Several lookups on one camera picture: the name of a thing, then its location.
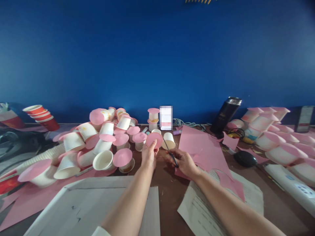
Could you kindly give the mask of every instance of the hand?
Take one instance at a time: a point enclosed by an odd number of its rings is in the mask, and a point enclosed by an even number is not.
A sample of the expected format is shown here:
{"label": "hand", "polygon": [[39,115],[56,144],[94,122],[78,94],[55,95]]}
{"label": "hand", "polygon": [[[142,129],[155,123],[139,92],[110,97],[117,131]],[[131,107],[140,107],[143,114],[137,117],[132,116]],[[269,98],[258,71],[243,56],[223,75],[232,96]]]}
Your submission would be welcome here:
{"label": "hand", "polygon": [[[201,174],[200,169],[195,165],[194,160],[188,152],[184,152],[177,148],[171,149],[170,152],[174,155],[179,169],[189,178],[194,179]],[[173,167],[175,166],[175,162],[170,155],[166,155],[165,159],[172,163]]]}
{"label": "hand", "polygon": [[157,142],[158,140],[155,139],[149,147],[147,145],[143,146],[141,166],[144,166],[145,168],[152,168],[153,170],[155,169],[157,165],[156,157],[159,149],[154,149],[154,147]]}

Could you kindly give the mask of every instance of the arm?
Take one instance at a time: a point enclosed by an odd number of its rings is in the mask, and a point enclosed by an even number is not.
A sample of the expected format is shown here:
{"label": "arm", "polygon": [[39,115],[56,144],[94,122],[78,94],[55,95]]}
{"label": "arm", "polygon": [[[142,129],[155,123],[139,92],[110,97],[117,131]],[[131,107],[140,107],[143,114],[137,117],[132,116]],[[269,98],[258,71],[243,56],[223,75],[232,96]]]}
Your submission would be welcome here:
{"label": "arm", "polygon": [[[269,220],[252,210],[206,173],[198,169],[187,152],[179,149],[170,151],[177,157],[180,170],[202,190],[230,235],[284,235]],[[167,156],[167,161],[174,165],[174,161],[170,156]]]}
{"label": "arm", "polygon": [[141,167],[101,225],[111,236],[138,235],[147,203],[152,175],[156,166],[158,149],[156,141],[142,150]]}

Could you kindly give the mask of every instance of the forearm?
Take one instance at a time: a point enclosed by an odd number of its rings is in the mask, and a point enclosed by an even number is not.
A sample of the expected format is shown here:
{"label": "forearm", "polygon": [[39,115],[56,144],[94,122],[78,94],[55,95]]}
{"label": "forearm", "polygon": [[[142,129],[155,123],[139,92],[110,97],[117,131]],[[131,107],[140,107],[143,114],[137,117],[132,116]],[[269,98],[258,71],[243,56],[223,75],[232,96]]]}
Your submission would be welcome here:
{"label": "forearm", "polygon": [[194,181],[232,236],[284,235],[270,221],[233,196],[206,173],[202,172]]}
{"label": "forearm", "polygon": [[138,235],[153,169],[141,166],[101,225],[111,236]]}

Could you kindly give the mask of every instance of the sleeve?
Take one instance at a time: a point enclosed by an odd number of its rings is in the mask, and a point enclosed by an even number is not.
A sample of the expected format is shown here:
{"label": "sleeve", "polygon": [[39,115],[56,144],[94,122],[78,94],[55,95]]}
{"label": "sleeve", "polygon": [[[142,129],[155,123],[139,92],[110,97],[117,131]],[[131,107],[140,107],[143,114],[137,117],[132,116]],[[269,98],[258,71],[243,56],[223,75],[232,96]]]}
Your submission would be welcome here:
{"label": "sleeve", "polygon": [[111,236],[105,229],[98,226],[92,236]]}

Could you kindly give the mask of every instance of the black mouse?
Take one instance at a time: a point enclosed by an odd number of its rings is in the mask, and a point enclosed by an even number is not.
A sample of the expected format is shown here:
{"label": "black mouse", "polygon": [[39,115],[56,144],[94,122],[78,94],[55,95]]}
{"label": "black mouse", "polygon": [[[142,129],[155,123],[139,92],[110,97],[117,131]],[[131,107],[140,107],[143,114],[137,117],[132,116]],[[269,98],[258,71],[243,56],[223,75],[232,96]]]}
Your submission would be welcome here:
{"label": "black mouse", "polygon": [[253,167],[258,164],[256,158],[246,151],[239,151],[234,154],[234,159],[243,167]]}

